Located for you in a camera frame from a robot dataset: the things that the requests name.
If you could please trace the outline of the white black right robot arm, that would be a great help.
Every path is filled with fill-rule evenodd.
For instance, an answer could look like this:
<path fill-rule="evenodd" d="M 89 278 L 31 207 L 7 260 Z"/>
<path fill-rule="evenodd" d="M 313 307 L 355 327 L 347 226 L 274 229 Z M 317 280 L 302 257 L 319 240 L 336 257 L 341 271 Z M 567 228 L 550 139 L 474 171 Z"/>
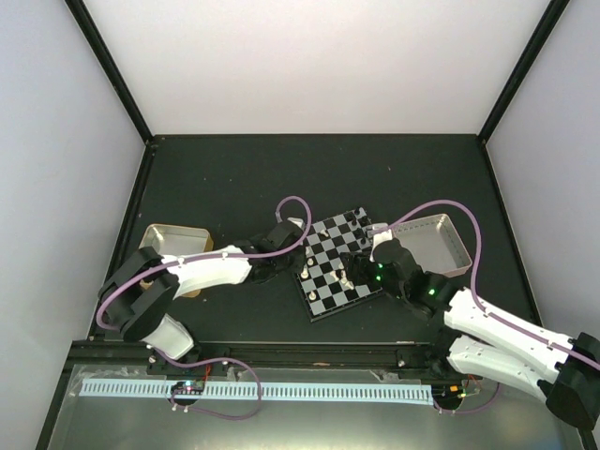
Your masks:
<path fill-rule="evenodd" d="M 599 419 L 599 340 L 552 332 L 520 319 L 425 271 L 399 240 L 341 257 L 346 278 L 367 284 L 403 303 L 416 317 L 442 317 L 438 347 L 428 351 L 428 371 L 477 375 L 542 401 L 564 423 L 592 430 Z"/>

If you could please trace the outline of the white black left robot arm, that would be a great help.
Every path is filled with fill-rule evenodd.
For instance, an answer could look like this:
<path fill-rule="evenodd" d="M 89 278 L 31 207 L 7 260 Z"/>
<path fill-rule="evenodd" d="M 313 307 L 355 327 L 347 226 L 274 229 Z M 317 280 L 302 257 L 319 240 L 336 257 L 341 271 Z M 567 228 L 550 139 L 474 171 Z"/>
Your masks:
<path fill-rule="evenodd" d="M 168 314 L 172 301 L 221 285 L 260 284 L 306 263 L 302 219 L 282 219 L 266 235 L 196 255 L 137 250 L 98 293 L 97 323 L 126 342 L 143 342 L 168 357 L 181 374 L 194 372 L 202 353 L 187 328 Z"/>

